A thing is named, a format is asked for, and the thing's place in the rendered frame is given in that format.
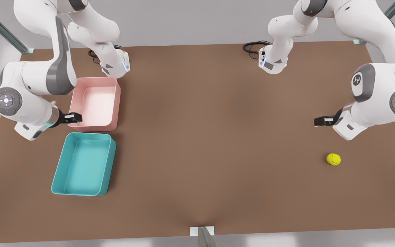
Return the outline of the pink plastic bin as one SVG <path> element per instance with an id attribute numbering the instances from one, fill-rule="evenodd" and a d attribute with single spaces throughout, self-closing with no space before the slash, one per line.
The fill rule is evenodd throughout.
<path id="1" fill-rule="evenodd" d="M 117 128 L 121 87 L 114 77 L 82 77 L 76 81 L 70 112 L 82 122 L 69 126 L 79 132 L 105 132 Z"/>

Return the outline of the teal plastic bin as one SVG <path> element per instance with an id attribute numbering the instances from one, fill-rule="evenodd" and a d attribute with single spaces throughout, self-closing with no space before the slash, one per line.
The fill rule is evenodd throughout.
<path id="1" fill-rule="evenodd" d="M 69 133 L 51 191 L 56 195 L 101 197 L 108 192 L 116 141 L 106 133 Z"/>

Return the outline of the silver frame post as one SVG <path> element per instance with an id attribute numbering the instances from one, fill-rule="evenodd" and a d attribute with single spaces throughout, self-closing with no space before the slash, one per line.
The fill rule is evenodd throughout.
<path id="1" fill-rule="evenodd" d="M 213 238 L 214 235 L 214 226 L 190 227 L 190 236 L 198 237 L 199 247 L 218 247 Z"/>
<path id="2" fill-rule="evenodd" d="M 0 22 L 0 35 L 21 54 L 34 53 L 33 48 L 26 47 L 2 22 Z"/>
<path id="3" fill-rule="evenodd" d="M 395 16 L 395 0 L 394 2 L 384 11 L 385 16 L 388 19 L 392 19 Z M 367 42 L 360 40 L 360 39 L 353 39 L 352 40 L 354 45 L 366 45 Z"/>

